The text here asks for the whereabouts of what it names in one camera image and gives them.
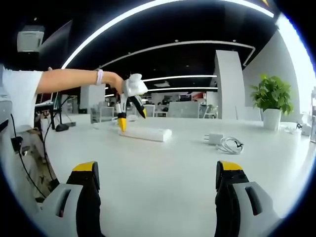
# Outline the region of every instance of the pink wristband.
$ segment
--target pink wristband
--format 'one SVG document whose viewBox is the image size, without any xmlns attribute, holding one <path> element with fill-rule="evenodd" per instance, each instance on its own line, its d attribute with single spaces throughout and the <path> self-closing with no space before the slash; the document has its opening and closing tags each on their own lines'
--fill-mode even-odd
<svg viewBox="0 0 316 237">
<path fill-rule="evenodd" d="M 102 84 L 102 77 L 103 77 L 103 70 L 99 69 L 97 74 L 97 81 L 95 85 L 101 85 Z"/>
</svg>

